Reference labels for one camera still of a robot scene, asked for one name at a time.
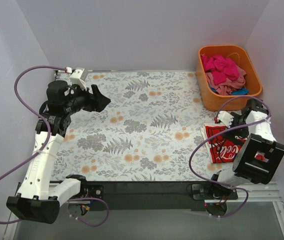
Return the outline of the white t shirt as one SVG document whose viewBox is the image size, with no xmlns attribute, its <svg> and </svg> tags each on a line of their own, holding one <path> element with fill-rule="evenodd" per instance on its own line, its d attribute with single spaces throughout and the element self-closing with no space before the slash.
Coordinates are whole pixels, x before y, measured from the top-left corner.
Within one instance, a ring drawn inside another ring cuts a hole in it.
<svg viewBox="0 0 284 240">
<path fill-rule="evenodd" d="M 200 132 L 204 140 L 218 134 L 227 127 L 223 124 L 208 123 L 201 127 Z M 247 139 L 230 132 L 221 134 L 205 143 L 210 162 L 212 164 L 232 163 Z"/>
</svg>

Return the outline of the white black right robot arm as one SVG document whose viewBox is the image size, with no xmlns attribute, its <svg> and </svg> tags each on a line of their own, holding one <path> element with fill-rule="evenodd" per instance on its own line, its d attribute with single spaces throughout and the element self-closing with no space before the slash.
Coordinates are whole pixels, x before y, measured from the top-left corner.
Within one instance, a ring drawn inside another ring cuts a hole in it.
<svg viewBox="0 0 284 240">
<path fill-rule="evenodd" d="M 232 167 L 215 173 L 208 186 L 209 195 L 219 199 L 229 195 L 232 187 L 245 183 L 268 184 L 282 158 L 284 145 L 271 130 L 270 111 L 258 99 L 249 99 L 240 114 L 220 111 L 216 122 L 223 123 L 227 140 L 240 145 L 233 158 Z"/>
</svg>

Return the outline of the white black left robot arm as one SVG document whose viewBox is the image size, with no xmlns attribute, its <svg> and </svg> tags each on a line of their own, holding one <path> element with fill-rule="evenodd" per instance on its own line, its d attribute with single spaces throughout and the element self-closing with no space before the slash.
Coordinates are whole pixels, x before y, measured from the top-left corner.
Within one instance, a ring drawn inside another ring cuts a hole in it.
<svg viewBox="0 0 284 240">
<path fill-rule="evenodd" d="M 79 83 L 68 85 L 64 80 L 49 83 L 46 95 L 47 101 L 40 107 L 35 127 L 35 156 L 15 196 L 8 197 L 6 206 L 19 220 L 52 224 L 66 202 L 104 203 L 100 197 L 90 195 L 86 177 L 79 174 L 68 175 L 54 188 L 49 185 L 57 153 L 71 124 L 71 116 L 81 110 L 99 113 L 111 100 L 95 84 L 91 87 Z"/>
</svg>

